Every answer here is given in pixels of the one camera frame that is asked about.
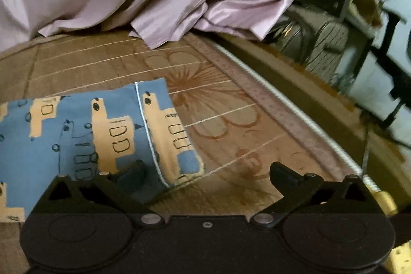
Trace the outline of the blue patterned pants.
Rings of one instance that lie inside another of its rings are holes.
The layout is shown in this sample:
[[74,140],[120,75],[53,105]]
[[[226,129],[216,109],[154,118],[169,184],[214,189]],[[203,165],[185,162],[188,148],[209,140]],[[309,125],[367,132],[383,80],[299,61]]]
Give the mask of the blue patterned pants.
[[141,203],[204,173],[165,79],[1,104],[2,222],[24,221],[56,176],[100,173]]

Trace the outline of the brown bamboo bed mat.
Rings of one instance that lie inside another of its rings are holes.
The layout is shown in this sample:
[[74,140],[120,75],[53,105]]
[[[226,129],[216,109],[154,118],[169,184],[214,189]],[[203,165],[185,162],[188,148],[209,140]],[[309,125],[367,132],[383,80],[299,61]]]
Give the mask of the brown bamboo bed mat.
[[[244,220],[201,214],[252,215],[280,195],[269,180],[272,161],[299,173],[332,176],[239,84],[185,37],[156,50],[117,31],[38,38],[1,53],[1,104],[166,80],[169,96],[200,156],[204,173],[145,203],[175,213],[164,235],[132,253],[129,273],[267,273],[272,240],[258,241]],[[24,221],[1,221],[1,272],[28,268],[20,247]]]

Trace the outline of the black office chair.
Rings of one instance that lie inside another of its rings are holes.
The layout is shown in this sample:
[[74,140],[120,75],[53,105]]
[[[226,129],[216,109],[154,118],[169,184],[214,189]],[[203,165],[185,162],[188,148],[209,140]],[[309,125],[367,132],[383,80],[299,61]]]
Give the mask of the black office chair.
[[390,95],[393,100],[399,100],[396,108],[384,119],[381,120],[373,113],[369,113],[376,125],[379,126],[384,134],[384,137],[389,141],[410,149],[410,144],[396,140],[389,130],[396,118],[396,114],[399,112],[402,106],[410,109],[410,75],[393,59],[388,55],[389,47],[394,36],[396,26],[399,22],[404,24],[407,21],[402,18],[398,13],[391,11],[387,8],[382,8],[382,11],[387,14],[388,22],[385,29],[384,38],[379,48],[372,46],[370,48],[371,53],[376,57],[376,63],[391,77],[393,88],[390,91]]

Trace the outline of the wooden bed frame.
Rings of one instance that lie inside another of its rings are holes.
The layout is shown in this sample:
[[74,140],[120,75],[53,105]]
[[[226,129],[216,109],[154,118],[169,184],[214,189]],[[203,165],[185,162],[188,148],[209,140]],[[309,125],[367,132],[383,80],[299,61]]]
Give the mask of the wooden bed frame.
[[360,109],[331,86],[260,42],[199,31],[185,39],[260,103],[334,180],[360,175],[368,149],[365,182],[388,192],[401,209],[410,204],[410,179],[398,147],[365,125]]

